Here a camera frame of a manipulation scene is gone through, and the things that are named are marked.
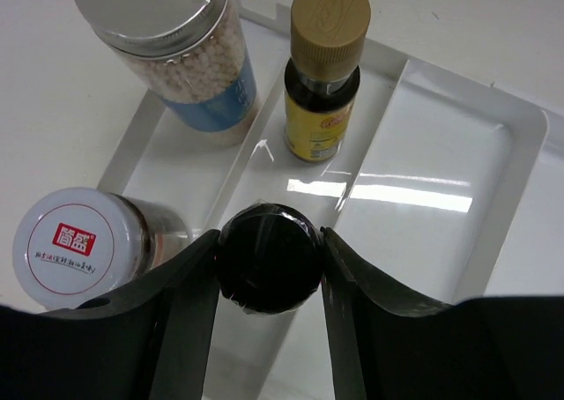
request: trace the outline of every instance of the black round object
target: black round object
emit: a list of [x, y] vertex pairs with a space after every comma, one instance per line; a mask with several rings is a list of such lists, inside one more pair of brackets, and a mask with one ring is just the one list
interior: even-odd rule
[[240, 212], [219, 237], [215, 266], [221, 292], [259, 313], [297, 308], [321, 281], [320, 237], [288, 206], [257, 204]]

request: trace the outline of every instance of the brown bottle cap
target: brown bottle cap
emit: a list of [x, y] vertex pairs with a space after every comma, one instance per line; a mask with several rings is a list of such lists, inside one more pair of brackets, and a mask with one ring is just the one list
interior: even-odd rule
[[368, 0], [293, 0], [293, 63], [315, 80], [345, 78], [359, 64], [369, 23]]

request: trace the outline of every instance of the bottle neck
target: bottle neck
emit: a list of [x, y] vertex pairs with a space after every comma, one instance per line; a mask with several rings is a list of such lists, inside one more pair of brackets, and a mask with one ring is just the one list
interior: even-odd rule
[[338, 89], [345, 85], [346, 80], [348, 80], [351, 76], [348, 75], [335, 81], [319, 81], [306, 76], [300, 70], [297, 71], [298, 79], [301, 81], [301, 83], [304, 84], [312, 92], [320, 94], [322, 96], [330, 96], [335, 93]]

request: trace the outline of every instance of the yellow label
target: yellow label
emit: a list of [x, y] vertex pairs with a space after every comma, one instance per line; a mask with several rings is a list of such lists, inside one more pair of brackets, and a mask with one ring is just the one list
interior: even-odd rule
[[353, 103], [351, 100], [336, 111], [316, 114], [303, 109], [286, 94], [286, 138], [292, 152], [312, 162], [334, 156], [345, 136]]

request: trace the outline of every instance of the white tray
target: white tray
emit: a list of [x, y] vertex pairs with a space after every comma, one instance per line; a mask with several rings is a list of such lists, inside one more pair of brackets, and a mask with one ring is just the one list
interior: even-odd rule
[[[341, 152], [312, 166], [283, 140], [288, 9], [278, 8], [275, 19], [242, 16], [263, 101], [244, 144], [220, 151], [202, 144], [147, 94], [102, 189], [169, 205], [192, 238], [258, 199], [288, 204], [442, 300], [564, 292], [561, 117], [367, 41]], [[556, 131], [544, 143], [546, 117]], [[296, 314], [274, 317], [220, 300], [204, 393], [334, 398], [321, 294]]]

